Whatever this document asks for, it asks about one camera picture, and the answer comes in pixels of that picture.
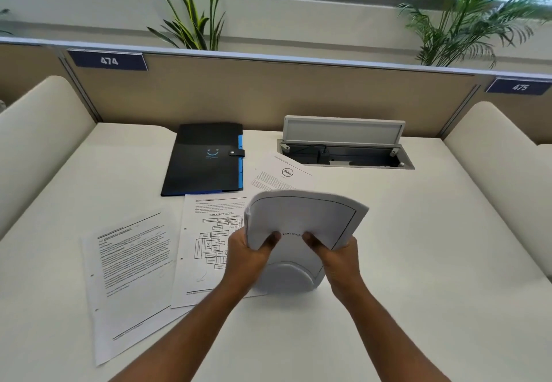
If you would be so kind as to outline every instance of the hand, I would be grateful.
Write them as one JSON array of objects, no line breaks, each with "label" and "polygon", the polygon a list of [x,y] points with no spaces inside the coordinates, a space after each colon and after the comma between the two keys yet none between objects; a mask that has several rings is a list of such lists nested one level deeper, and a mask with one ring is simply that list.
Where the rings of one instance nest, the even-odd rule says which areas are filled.
[{"label": "hand", "polygon": [[258,250],[253,250],[247,246],[244,228],[234,232],[228,238],[228,258],[221,284],[237,290],[238,294],[244,297],[258,280],[280,238],[280,233],[275,231],[265,239]]},{"label": "hand", "polygon": [[303,241],[322,260],[333,294],[345,306],[351,297],[367,290],[358,265],[357,239],[351,237],[347,244],[335,251],[330,250],[310,232],[305,232]]}]

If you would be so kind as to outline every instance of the wall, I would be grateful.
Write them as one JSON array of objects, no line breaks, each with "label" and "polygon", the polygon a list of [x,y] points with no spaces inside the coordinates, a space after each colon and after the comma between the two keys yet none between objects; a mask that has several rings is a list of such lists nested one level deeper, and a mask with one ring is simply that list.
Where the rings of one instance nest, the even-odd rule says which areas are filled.
[{"label": "wall", "polygon": [[[195,0],[208,9],[208,0]],[[171,13],[164,0],[0,0],[0,29],[44,39],[163,46],[146,26]],[[391,7],[308,0],[221,0],[221,50],[416,64],[417,36]],[[498,48],[502,71],[552,73],[552,24],[519,47]],[[458,66],[487,68],[487,61]]]}]

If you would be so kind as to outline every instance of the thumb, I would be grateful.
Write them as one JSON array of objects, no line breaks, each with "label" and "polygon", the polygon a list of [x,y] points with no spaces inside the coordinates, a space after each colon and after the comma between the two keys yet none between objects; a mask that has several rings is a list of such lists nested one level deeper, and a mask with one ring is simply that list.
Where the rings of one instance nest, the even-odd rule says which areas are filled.
[{"label": "thumb", "polygon": [[322,244],[312,233],[307,231],[302,237],[307,246],[309,246],[321,259],[329,252],[329,248]]},{"label": "thumb", "polygon": [[280,239],[281,234],[278,231],[274,231],[265,239],[263,245],[259,247],[258,252],[263,253],[268,258]]}]

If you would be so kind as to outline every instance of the blue folder tab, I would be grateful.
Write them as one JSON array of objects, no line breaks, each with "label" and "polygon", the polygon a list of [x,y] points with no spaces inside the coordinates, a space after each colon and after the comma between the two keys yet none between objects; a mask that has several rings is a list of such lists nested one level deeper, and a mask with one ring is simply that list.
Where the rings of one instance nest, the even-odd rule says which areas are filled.
[{"label": "blue folder tab", "polygon": [[181,125],[161,196],[243,190],[242,137],[240,124]]}]

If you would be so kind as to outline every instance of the number sign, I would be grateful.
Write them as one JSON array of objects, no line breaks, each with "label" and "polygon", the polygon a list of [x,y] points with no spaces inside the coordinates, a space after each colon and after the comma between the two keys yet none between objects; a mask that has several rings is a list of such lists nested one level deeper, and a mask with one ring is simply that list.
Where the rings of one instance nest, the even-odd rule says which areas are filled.
[{"label": "number sign", "polygon": [[552,80],[527,80],[516,78],[494,79],[488,86],[487,93],[506,93],[506,94],[525,94],[525,95],[543,95],[549,88]]},{"label": "number sign", "polygon": [[141,53],[85,51],[81,49],[69,49],[67,52],[78,67],[147,71],[146,61]]}]

